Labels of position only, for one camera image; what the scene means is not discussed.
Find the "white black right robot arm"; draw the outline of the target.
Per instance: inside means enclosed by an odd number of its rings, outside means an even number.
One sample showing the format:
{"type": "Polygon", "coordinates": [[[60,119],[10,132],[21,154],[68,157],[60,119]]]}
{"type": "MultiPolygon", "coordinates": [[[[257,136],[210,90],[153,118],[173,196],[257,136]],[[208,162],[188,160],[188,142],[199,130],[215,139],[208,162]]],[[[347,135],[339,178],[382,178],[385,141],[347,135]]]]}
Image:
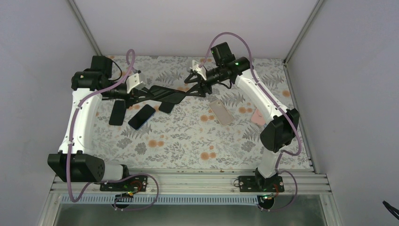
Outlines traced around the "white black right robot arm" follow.
{"type": "Polygon", "coordinates": [[[246,57],[236,58],[227,42],[211,47],[210,52],[216,67],[206,70],[193,62],[190,75],[184,80],[186,84],[194,83],[188,93],[205,97],[212,93],[213,85],[229,80],[250,97],[266,123],[260,133],[260,141],[266,151],[255,169],[255,186],[259,191],[266,192],[278,184],[278,165],[285,152],[283,147],[290,145],[298,136],[300,114],[295,108],[289,109],[281,103],[262,83],[252,61],[246,57]]]}

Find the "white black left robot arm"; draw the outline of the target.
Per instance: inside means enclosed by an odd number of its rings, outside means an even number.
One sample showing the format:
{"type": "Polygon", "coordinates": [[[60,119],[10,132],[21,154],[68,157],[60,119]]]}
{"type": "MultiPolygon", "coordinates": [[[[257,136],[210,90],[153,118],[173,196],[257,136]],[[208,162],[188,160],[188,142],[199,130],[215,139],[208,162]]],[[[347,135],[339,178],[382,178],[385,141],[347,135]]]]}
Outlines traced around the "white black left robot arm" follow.
{"type": "Polygon", "coordinates": [[[127,103],[145,87],[140,70],[131,66],[120,78],[111,79],[115,62],[105,56],[93,56],[91,67],[72,77],[72,109],[67,130],[57,153],[49,154],[47,163],[68,186],[73,182],[111,182],[120,191],[130,187],[126,165],[107,163],[92,153],[96,112],[103,99],[114,99],[114,119],[123,122],[127,103]]]}

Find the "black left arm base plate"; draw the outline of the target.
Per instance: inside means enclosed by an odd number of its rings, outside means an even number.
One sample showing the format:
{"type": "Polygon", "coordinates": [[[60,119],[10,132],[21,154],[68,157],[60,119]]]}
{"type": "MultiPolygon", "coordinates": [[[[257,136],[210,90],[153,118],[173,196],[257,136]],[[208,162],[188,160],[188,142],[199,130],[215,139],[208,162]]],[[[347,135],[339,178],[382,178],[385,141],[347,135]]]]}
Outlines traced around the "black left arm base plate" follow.
{"type": "Polygon", "coordinates": [[[100,191],[125,192],[125,193],[145,192],[147,186],[147,180],[148,180],[147,176],[139,175],[123,182],[101,184],[100,191]]]}

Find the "pink phone case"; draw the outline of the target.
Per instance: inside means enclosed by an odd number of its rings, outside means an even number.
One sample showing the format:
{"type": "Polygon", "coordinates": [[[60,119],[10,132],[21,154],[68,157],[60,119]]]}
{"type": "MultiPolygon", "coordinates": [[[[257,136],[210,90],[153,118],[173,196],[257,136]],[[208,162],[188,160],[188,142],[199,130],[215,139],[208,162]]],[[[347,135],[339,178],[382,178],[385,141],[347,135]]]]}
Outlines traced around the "pink phone case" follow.
{"type": "Polygon", "coordinates": [[[265,125],[265,119],[263,118],[263,115],[261,112],[256,109],[250,119],[253,123],[259,126],[264,126],[265,125]]]}

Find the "cream phone case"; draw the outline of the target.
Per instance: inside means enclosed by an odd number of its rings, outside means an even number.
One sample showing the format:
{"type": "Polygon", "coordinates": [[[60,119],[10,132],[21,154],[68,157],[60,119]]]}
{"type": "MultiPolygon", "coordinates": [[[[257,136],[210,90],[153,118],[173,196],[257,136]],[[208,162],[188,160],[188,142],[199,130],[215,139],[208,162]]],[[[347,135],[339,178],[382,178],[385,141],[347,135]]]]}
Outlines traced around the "cream phone case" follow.
{"type": "Polygon", "coordinates": [[[233,122],[233,116],[227,110],[221,100],[213,101],[209,103],[208,106],[222,126],[226,126],[233,122]]]}

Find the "black phone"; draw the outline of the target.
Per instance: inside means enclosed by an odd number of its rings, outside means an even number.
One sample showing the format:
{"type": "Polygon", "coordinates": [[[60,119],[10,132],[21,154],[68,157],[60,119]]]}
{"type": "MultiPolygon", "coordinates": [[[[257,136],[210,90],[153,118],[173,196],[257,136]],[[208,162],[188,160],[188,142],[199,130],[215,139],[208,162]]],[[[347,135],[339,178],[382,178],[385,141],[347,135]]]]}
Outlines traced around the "black phone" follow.
{"type": "Polygon", "coordinates": [[[152,100],[174,105],[179,104],[186,97],[184,91],[157,85],[151,86],[149,92],[152,94],[152,100]]]}

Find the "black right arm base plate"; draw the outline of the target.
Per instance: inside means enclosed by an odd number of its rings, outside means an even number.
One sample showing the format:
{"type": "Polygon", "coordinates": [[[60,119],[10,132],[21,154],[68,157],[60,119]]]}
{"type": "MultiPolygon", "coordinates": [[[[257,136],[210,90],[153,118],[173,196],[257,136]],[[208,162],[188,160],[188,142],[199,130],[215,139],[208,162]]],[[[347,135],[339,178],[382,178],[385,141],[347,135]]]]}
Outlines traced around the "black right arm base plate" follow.
{"type": "Polygon", "coordinates": [[[264,179],[256,176],[239,176],[239,190],[243,193],[284,192],[284,182],[281,176],[264,179]]]}

